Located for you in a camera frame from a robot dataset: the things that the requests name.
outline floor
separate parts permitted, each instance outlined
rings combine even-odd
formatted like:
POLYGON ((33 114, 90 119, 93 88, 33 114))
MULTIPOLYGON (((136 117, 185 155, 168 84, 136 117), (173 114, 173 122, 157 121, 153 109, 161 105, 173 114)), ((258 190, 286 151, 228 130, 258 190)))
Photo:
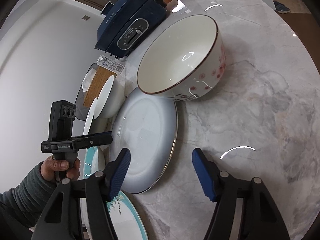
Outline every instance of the floor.
POLYGON ((277 0, 291 12, 279 14, 309 52, 320 73, 320 26, 302 0, 277 0))

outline small white plate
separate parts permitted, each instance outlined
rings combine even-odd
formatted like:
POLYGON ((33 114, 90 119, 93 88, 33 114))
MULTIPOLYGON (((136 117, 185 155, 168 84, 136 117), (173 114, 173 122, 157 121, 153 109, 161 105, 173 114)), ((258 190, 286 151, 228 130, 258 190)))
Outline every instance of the small white plate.
POLYGON ((131 163, 121 189, 137 194, 150 189, 166 169, 177 137, 175 101, 147 95, 136 88, 122 105, 112 129, 110 161, 122 148, 131 163))
POLYGON ((89 133, 90 126, 91 126, 92 119, 93 119, 94 110, 96 109, 96 106, 97 106, 97 100, 98 99, 95 98, 90 106, 89 113, 87 115, 87 119, 85 120, 85 124, 84 124, 83 135, 87 135, 89 133))
POLYGON ((101 114, 107 99, 110 95, 111 89, 112 89, 112 85, 113 82, 115 81, 115 76, 112 75, 108 78, 108 80, 105 82, 105 84, 103 85, 101 92, 98 96, 98 102, 97 102, 97 106, 95 109, 95 113, 94 113, 94 118, 97 119, 97 117, 101 114))

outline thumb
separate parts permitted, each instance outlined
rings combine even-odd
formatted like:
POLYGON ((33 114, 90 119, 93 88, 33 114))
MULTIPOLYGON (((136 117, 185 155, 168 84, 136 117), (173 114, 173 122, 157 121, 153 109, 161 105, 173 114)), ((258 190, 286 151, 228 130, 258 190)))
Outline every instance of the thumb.
POLYGON ((51 158, 47 163, 47 169, 51 171, 66 171, 69 168, 68 161, 60 161, 51 158))

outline screw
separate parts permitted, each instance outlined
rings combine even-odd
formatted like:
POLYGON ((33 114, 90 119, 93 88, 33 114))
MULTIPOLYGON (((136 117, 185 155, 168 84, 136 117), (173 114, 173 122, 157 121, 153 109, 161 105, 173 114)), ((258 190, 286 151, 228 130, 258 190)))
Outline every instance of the screw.
POLYGON ((62 184, 63 185, 66 185, 66 184, 68 184, 70 182, 70 179, 69 178, 64 178, 63 180, 62 180, 62 184))
POLYGON ((226 171, 221 171, 220 172, 220 176, 223 177, 223 178, 226 178, 229 176, 229 173, 227 173, 226 171))
POLYGON ((97 171, 97 172, 95 172, 94 176, 97 177, 97 178, 103 176, 103 171, 97 171))
POLYGON ((262 180, 258 177, 253 178, 253 181, 257 184, 260 184, 262 182, 262 180))

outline gray marble surface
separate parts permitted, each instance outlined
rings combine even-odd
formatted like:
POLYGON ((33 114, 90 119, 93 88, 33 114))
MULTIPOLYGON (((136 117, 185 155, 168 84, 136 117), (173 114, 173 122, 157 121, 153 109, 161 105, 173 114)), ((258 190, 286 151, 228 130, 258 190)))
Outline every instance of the gray marble surface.
POLYGON ((203 239, 214 203, 204 196, 191 163, 200 147, 221 170, 240 179, 259 176, 273 196, 291 239, 303 237, 320 206, 320 77, 298 37, 261 0, 181 0, 129 56, 117 78, 129 94, 144 52, 167 27, 194 14, 216 20, 227 52, 218 85, 178 102, 177 145, 159 182, 130 195, 149 239, 203 239), (223 159, 221 155, 237 146, 223 159))

